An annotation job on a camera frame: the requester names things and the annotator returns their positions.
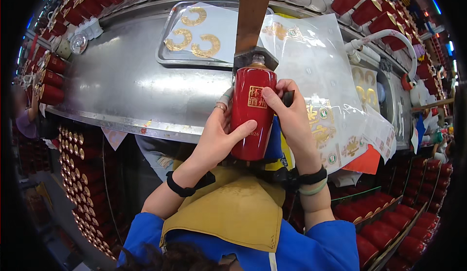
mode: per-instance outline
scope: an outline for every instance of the metal surface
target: metal surface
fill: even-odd
[[[177,3],[171,10],[167,21],[165,22],[164,28],[161,33],[161,38],[159,40],[158,50],[155,54],[157,62],[161,64],[186,64],[186,65],[201,65],[201,66],[218,66],[218,67],[228,67],[232,68],[233,64],[217,60],[215,58],[199,58],[193,55],[190,51],[171,51],[169,50],[164,43],[166,37],[172,31],[172,28],[178,22],[183,12],[187,9],[188,6],[198,3],[199,0],[184,0]],[[238,0],[203,0],[204,3],[238,11]],[[272,15],[274,12],[272,9],[267,9],[266,15]],[[258,39],[258,46],[263,47],[261,40]]]

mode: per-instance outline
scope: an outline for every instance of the plastic lid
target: plastic lid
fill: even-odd
[[[87,47],[88,40],[84,34],[76,34],[70,41],[70,50],[73,54],[81,54]]]

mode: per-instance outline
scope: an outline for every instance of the hair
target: hair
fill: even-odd
[[[199,247],[186,243],[167,243],[166,252],[161,253],[151,244],[143,244],[148,253],[147,262],[141,262],[123,247],[126,261],[115,271],[228,271],[230,264],[219,265],[210,260]]]

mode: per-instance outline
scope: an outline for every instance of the transparent plastic sheet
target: transparent plastic sheet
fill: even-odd
[[[335,15],[268,15],[260,39],[279,61],[278,78],[298,84],[328,174],[362,155],[368,149],[363,139],[365,113]]]

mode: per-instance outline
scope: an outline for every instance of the white pipe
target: white pipe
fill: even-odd
[[[353,55],[355,53],[355,50],[359,49],[360,46],[369,43],[371,41],[381,39],[386,36],[394,36],[399,38],[404,44],[407,46],[409,49],[409,55],[412,59],[412,67],[409,71],[409,79],[412,81],[415,78],[415,72],[417,71],[417,57],[415,56],[415,50],[413,49],[412,44],[409,42],[409,40],[401,34],[400,32],[393,30],[393,29],[385,29],[381,30],[379,32],[376,32],[375,34],[368,35],[362,39],[354,39],[347,44],[344,45],[345,51],[349,55]]]

